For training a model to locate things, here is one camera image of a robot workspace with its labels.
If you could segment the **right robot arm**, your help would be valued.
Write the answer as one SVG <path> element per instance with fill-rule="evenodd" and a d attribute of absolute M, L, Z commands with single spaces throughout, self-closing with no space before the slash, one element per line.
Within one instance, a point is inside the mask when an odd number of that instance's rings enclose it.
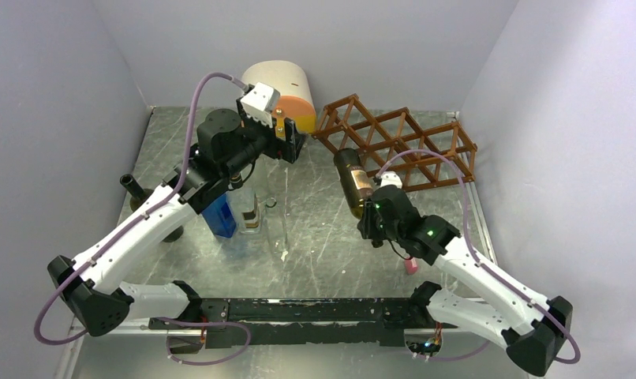
<path fill-rule="evenodd" d="M 472 332 L 504 349 L 517 367 L 536 377 L 543 377 L 554 362 L 580 360 L 580 348 L 571 335 L 573 306 L 565 298 L 547 298 L 520 283 L 474 249 L 468 235 L 444 218 L 421 215 L 396 186 L 376 189 L 361 207 L 357 228 L 362 238 L 375 245 L 392 242 L 481 298 L 461 298 L 430 283 L 429 293 L 410 304 L 415 325 L 438 321 Z"/>

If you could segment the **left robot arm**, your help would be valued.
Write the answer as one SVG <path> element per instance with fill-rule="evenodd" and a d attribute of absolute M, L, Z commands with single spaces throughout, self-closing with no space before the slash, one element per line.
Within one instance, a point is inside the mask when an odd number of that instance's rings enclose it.
<path fill-rule="evenodd" d="M 237 106 L 210 112 L 190 131 L 197 142 L 187 159 L 107 237 L 73 259 L 58 256 L 48 265 L 60 299 L 90 336 L 133 319 L 164 317 L 182 328 L 202 321 L 202 299 L 187 283 L 137 285 L 124 278 L 144 253 L 230 190 L 235 176 L 261 155 L 297 160 L 305 135 L 291 117 L 271 110 L 266 124 L 242 101 Z"/>

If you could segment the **clear glass bottle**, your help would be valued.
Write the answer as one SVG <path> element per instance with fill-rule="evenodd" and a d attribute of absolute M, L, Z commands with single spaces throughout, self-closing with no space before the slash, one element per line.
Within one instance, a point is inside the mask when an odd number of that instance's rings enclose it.
<path fill-rule="evenodd" d="M 264 200 L 264 226 L 271 252 L 281 261 L 285 261 L 288 254 L 286 213 L 275 197 Z"/>

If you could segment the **dark labelled wine bottle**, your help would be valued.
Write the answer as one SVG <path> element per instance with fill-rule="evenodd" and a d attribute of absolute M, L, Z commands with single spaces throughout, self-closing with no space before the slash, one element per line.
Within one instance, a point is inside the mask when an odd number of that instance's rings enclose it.
<path fill-rule="evenodd" d="M 374 192 L 360 156 L 355 149 L 343 148 L 335 153 L 333 163 L 350 212 L 359 220 L 363 216 L 365 201 Z"/>

